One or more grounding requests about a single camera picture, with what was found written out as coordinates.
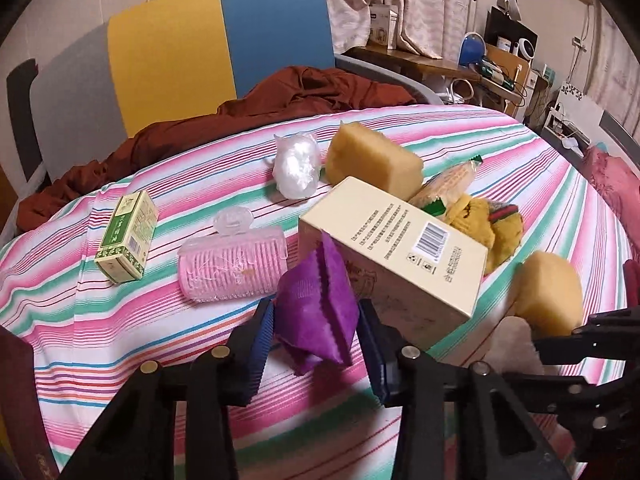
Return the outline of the purple snack packet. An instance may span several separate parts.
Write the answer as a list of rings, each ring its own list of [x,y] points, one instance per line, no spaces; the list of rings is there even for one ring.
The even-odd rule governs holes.
[[[323,362],[352,364],[350,349],[359,310],[343,258],[334,240],[321,242],[280,278],[274,300],[274,334],[305,375]]]

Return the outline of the small green yellow box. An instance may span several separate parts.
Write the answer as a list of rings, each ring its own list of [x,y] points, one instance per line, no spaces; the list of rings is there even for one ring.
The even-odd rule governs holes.
[[[145,190],[119,199],[94,258],[112,283],[143,278],[157,220],[158,210]]]

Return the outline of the crumpled clear plastic bag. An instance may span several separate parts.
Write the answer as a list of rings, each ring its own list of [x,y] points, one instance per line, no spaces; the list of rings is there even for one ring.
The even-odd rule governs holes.
[[[533,344],[532,329],[518,316],[507,316],[497,325],[483,360],[498,374],[560,374],[556,366],[542,364]]]

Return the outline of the yellow sponge block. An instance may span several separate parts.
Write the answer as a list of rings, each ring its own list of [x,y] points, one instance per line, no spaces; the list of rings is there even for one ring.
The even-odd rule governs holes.
[[[566,259],[536,250],[518,267],[511,287],[514,314],[538,337],[568,336],[582,325],[582,283]]]
[[[401,200],[416,194],[423,182],[423,162],[418,155],[359,122],[341,123],[324,166],[332,185],[355,177]]]

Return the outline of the cream cardboard box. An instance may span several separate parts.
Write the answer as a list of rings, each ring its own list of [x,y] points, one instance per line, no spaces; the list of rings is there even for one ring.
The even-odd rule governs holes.
[[[472,318],[488,249],[423,210],[348,177],[298,218],[306,257],[333,238],[357,298],[427,350]]]

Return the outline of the red pink pillow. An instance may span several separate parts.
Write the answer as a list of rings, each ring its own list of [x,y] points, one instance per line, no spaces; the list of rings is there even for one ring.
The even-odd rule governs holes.
[[[636,240],[639,237],[639,178],[626,162],[592,146],[586,151],[582,174],[616,214],[628,237]]]

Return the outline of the striped pink bed sheet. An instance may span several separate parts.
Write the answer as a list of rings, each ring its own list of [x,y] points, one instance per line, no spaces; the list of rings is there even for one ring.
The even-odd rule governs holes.
[[[191,304],[177,282],[180,246],[213,231],[215,214],[248,208],[297,242],[304,202],[272,180],[280,136],[312,134],[326,148],[360,122],[418,154],[426,176],[483,159],[475,196],[518,206],[516,258],[543,250],[568,260],[587,313],[626,307],[628,237],[614,212],[554,148],[513,118],[472,106],[413,105],[317,116],[250,130],[171,157],[74,200],[1,252],[1,323],[32,346],[37,399],[55,461],[64,465],[134,368],[188,362],[224,341],[253,300]],[[160,212],[140,281],[115,285],[94,255],[120,196],[148,192]],[[382,408],[361,360],[295,375],[273,347],[258,395],[231,414],[244,479],[386,479],[400,413]]]

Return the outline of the small white plastic bag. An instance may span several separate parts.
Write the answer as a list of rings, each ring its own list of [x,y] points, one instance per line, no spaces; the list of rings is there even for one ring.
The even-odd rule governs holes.
[[[321,151],[310,133],[275,136],[272,175],[279,193],[288,200],[306,200],[317,191]]]

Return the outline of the dark brown storage box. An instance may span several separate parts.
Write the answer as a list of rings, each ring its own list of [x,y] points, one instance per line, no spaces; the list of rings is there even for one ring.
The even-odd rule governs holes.
[[[32,346],[1,329],[1,415],[25,479],[57,479],[37,398]]]

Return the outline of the wooden desk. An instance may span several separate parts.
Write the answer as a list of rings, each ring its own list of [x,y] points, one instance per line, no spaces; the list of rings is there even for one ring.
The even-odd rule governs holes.
[[[446,104],[484,106],[514,117],[516,110],[525,101],[523,92],[518,93],[500,86],[481,75],[475,66],[466,67],[456,62],[387,50],[375,44],[351,48],[346,55],[420,82],[433,90]]]

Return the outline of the rust brown blanket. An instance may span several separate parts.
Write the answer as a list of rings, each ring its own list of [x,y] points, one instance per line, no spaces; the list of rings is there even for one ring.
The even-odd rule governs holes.
[[[222,103],[214,114],[154,122],[102,162],[93,159],[73,166],[43,191],[21,201],[16,226],[21,233],[37,229],[80,196],[232,134],[314,115],[415,102],[400,84],[377,82],[339,68],[288,66],[256,84],[244,98]]]

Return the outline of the white round fan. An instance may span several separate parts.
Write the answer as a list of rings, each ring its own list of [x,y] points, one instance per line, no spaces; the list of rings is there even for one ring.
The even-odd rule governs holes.
[[[535,46],[527,38],[520,38],[516,44],[515,54],[527,62],[533,61]]]

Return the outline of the grey yellow blue chair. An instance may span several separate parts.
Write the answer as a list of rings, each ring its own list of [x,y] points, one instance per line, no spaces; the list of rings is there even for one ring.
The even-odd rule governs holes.
[[[336,54],[326,0],[153,0],[14,75],[51,185],[154,122],[214,114],[288,66],[339,68],[437,102],[423,84]]]

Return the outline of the white box on desk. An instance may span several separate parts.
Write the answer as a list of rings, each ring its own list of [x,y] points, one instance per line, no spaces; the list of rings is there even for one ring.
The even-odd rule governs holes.
[[[375,3],[370,5],[369,10],[370,43],[384,47],[386,50],[395,50],[398,20],[397,6]]]

